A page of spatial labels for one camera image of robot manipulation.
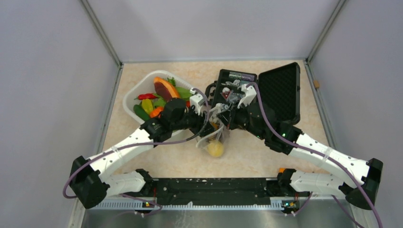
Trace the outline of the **clear zip top bag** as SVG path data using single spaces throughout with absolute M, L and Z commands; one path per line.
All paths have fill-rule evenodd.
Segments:
M 206 136 L 199 136 L 196 140 L 196 148 L 207 152 L 208 144 L 210 143 L 210 141 L 214 140 L 218 140 L 224 145 L 226 139 L 229 138 L 229 131 L 226 129 L 226 126 L 218 119 L 217 114 L 221 113 L 228 107 L 229 106 L 226 104 L 218 103 L 217 105 L 215 105 L 214 108 L 210 110 L 209 122 L 216 129 L 216 131 Z

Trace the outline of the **yellow lemon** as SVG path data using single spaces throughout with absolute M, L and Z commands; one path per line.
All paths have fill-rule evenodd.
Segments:
M 224 145 L 218 140 L 210 141 L 207 146 L 207 152 L 212 157 L 221 157 L 224 154 Z

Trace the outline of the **papaya slice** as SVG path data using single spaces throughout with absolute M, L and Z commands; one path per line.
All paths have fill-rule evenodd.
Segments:
M 160 77 L 155 77 L 153 83 L 155 92 L 165 101 L 169 102 L 173 98 L 180 98 L 177 89 L 167 80 Z

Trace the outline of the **yellow green star fruit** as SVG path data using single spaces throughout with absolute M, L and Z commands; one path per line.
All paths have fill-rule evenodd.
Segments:
M 153 101 L 151 99 L 144 99 L 141 102 L 141 107 L 143 108 L 143 110 L 147 113 L 150 114 L 153 110 L 154 110 L 154 105 L 153 105 Z

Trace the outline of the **white plastic basket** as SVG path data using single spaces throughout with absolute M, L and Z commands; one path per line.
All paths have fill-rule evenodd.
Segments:
M 169 102 L 165 101 L 155 92 L 153 83 L 155 77 L 160 77 L 165 80 L 168 77 L 173 77 L 176 81 L 176 86 L 187 88 L 189 90 L 192 88 L 192 85 L 179 76 L 165 70 L 156 70 L 147 74 L 137 85 L 124 95 L 123 108 L 126 113 L 140 123 L 141 126 L 145 126 L 144 123 L 147 121 L 151 121 L 154 124 L 161 124 L 172 132 L 172 141 L 183 139 L 184 132 L 191 128 L 190 116 L 191 114 L 195 114 L 194 106 L 191 106 L 190 100 L 185 101 L 181 98 L 173 98 Z M 152 100 L 154 109 L 163 106 L 164 110 L 160 113 L 160 116 L 143 121 L 134 113 L 133 106 L 141 105 L 142 100 L 137 100 L 136 98 L 140 94 L 147 93 L 153 93 L 159 97 Z

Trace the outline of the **small orange fruit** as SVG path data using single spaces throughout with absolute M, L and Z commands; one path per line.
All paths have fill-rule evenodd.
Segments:
M 149 116 L 150 116 L 151 118 L 158 117 L 158 116 L 160 116 L 160 113 L 161 113 L 163 110 L 164 110 L 164 107 L 163 107 L 163 106 L 159 106 L 159 107 L 155 108 L 153 111 L 151 111 L 151 112 L 149 113 Z

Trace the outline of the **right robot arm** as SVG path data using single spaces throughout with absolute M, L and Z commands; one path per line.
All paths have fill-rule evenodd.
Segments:
M 272 109 L 258 102 L 220 112 L 218 118 L 231 130 L 243 129 L 263 140 L 271 150 L 306 160 L 328 174 L 313 174 L 286 169 L 278 177 L 279 191 L 285 196 L 294 192 L 316 192 L 344 196 L 352 205 L 374 209 L 383 162 L 362 160 L 326 146 L 301 129 L 279 122 Z

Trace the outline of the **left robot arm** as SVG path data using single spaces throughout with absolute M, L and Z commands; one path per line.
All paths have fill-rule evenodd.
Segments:
M 137 155 L 158 145 L 170 145 L 168 140 L 178 130 L 191 129 L 197 137 L 205 129 L 209 112 L 203 111 L 208 100 L 202 95 L 190 97 L 191 106 L 173 98 L 154 118 L 140 125 L 131 135 L 99 155 L 74 159 L 70 177 L 65 188 L 70 187 L 86 209 L 93 208 L 106 197 L 126 192 L 147 196 L 152 192 L 152 183 L 134 171 L 114 175 L 114 172 Z

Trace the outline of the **poker chips in case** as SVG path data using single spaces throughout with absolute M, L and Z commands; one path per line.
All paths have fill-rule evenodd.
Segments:
M 213 97 L 213 103 L 238 103 L 245 95 L 241 91 L 241 86 L 247 85 L 250 82 L 256 82 L 257 78 L 258 76 L 252 73 L 232 71 L 227 69 L 220 70 Z

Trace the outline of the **green lettuce leaf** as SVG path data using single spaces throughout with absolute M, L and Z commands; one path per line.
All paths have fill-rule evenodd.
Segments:
M 171 77 L 171 78 L 168 77 L 168 78 L 166 78 L 166 80 L 174 86 L 174 88 L 179 93 L 179 96 L 181 99 L 183 99 L 185 101 L 189 101 L 190 97 L 193 96 L 193 94 L 190 92 L 189 89 L 183 88 L 180 86 L 176 86 L 176 81 L 173 77 Z

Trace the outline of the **black carrying case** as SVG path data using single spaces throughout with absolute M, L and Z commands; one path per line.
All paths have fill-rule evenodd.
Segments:
M 300 67 L 296 62 L 257 75 L 262 103 L 274 110 L 278 121 L 295 125 L 300 121 Z M 205 94 L 214 107 L 215 80 L 206 87 Z

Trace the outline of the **dark green cucumber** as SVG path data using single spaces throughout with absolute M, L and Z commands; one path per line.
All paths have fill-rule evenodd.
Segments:
M 146 111 L 139 104 L 135 104 L 133 106 L 133 111 L 143 121 L 147 121 L 150 119 L 149 114 L 147 114 Z

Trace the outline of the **red chili pepper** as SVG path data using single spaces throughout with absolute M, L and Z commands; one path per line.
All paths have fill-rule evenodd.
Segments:
M 140 95 L 138 95 L 137 96 L 137 100 L 145 100 L 145 99 L 151 99 L 151 100 L 153 100 L 153 99 L 157 99 L 157 98 L 159 98 L 158 96 L 156 96 L 155 94 L 153 94 L 153 93 L 147 93 L 147 94 L 140 94 Z

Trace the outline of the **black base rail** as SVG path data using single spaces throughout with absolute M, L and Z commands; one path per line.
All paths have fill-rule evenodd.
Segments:
M 195 206 L 252 206 L 269 205 L 274 197 L 307 197 L 309 192 L 297 193 L 273 178 L 159 178 L 127 194 L 163 206 L 190 202 Z

